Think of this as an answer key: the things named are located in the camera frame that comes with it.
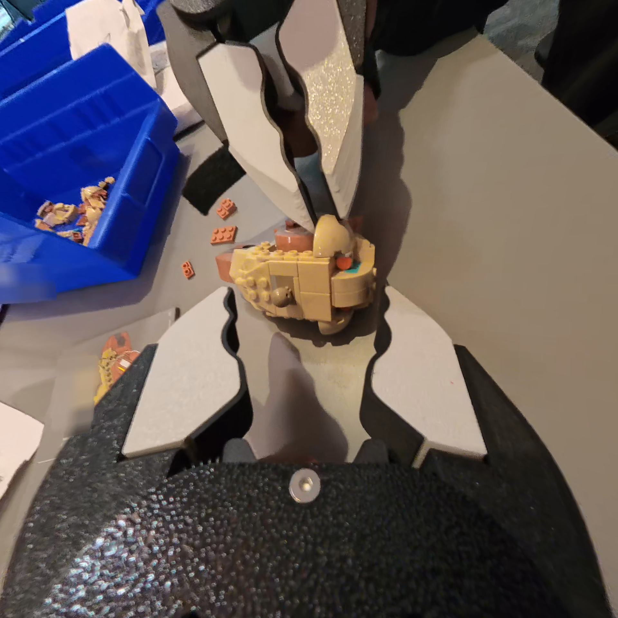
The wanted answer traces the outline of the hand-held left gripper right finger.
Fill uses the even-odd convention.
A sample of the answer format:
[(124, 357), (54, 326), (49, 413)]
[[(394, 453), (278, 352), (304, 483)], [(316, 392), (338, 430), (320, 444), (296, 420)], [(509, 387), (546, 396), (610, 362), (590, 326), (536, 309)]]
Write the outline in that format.
[(432, 449), (482, 460), (487, 447), (450, 336), (389, 285), (378, 314), (360, 406), (367, 434), (408, 467)]

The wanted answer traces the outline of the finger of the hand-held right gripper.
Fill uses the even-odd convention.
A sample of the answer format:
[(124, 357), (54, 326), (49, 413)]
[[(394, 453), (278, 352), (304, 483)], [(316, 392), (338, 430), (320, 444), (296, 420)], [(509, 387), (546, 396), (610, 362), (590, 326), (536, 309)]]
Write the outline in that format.
[(267, 95), (275, 95), (276, 90), (257, 49), (221, 42), (198, 63), (231, 155), (288, 219), (314, 232), (312, 204), (287, 155), (283, 133), (267, 108)]
[(292, 1), (276, 44), (304, 95), (305, 121), (336, 215), (347, 219), (360, 177), (364, 79), (353, 63), (338, 2)]

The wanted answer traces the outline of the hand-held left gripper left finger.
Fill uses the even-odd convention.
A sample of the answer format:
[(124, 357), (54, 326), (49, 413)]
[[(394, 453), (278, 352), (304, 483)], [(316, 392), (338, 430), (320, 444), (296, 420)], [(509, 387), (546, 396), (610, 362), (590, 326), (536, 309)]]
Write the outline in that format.
[(236, 320), (234, 292), (223, 286), (160, 338), (122, 447), (126, 458), (185, 449), (217, 459), (249, 431), (253, 409)]

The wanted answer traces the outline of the tan and brown brick model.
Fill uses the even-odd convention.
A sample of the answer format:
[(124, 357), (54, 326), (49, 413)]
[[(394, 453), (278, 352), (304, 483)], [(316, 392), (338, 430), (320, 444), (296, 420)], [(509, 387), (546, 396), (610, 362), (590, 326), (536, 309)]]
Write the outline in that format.
[(313, 321), (323, 335), (337, 334), (373, 302), (376, 290), (375, 246), (351, 230), (353, 256), (315, 258), (314, 232), (287, 221), (274, 242), (218, 255), (220, 278), (265, 316)]

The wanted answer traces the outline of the grey desk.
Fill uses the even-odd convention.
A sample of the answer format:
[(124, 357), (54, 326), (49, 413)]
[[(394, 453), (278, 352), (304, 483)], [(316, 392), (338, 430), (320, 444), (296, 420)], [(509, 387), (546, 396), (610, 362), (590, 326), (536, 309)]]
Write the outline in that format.
[[(617, 152), (488, 40), (465, 33), (413, 58), (383, 54), (355, 213), (378, 274), (468, 348), (552, 453), (617, 595)], [(219, 146), (202, 126), (184, 155), (140, 277), (19, 305), (1, 360), (60, 352), (222, 285), (218, 248), (180, 195)], [(187, 280), (181, 264), (190, 261)], [(46, 428), (1, 509), (1, 571), (62, 445)]]

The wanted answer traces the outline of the grey instruction booklet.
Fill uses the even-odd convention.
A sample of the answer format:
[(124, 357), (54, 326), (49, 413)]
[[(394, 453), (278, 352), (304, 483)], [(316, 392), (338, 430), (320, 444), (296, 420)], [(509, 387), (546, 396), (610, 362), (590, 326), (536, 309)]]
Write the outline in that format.
[(33, 359), (1, 360), (1, 402), (72, 436), (89, 428), (95, 405), (143, 349), (159, 341), (179, 315), (169, 308), (60, 352), (49, 367)]

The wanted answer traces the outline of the blue plastic bin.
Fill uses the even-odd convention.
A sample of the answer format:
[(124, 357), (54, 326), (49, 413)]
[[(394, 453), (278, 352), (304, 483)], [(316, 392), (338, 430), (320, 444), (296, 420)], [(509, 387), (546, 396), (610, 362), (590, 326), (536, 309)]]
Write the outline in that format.
[[(75, 61), (70, 54), (65, 10), (79, 2), (47, 1), (35, 9), (32, 23), (21, 22), (4, 36), (1, 40), (1, 99)], [(136, 2), (143, 10), (142, 21), (149, 47), (163, 41), (165, 35), (157, 14), (161, 2)]]
[[(110, 46), (1, 102), (1, 303), (138, 276), (179, 163), (177, 120)], [(87, 246), (35, 228), (47, 200), (77, 205), (113, 177)]]

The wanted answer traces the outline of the pile of loose bricks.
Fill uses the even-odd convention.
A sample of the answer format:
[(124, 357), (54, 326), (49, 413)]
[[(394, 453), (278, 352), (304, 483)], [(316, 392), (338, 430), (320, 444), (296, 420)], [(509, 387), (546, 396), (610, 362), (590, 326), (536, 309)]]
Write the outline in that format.
[(77, 205), (46, 200), (36, 212), (34, 228), (87, 247), (115, 182), (114, 177), (108, 176), (97, 185), (81, 188), (81, 202)]

